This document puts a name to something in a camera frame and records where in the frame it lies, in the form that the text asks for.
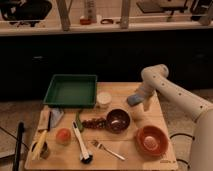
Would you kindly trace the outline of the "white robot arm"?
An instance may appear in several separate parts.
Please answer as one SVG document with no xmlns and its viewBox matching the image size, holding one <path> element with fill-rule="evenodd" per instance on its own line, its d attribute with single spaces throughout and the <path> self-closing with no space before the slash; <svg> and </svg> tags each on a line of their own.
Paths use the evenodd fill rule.
<svg viewBox="0 0 213 171">
<path fill-rule="evenodd" d="M 168 75 L 169 70 L 164 64 L 144 68 L 137 94 L 147 99 L 157 90 L 191 117 L 196 127 L 189 171 L 213 171 L 213 103 L 172 83 L 167 79 Z"/>
</svg>

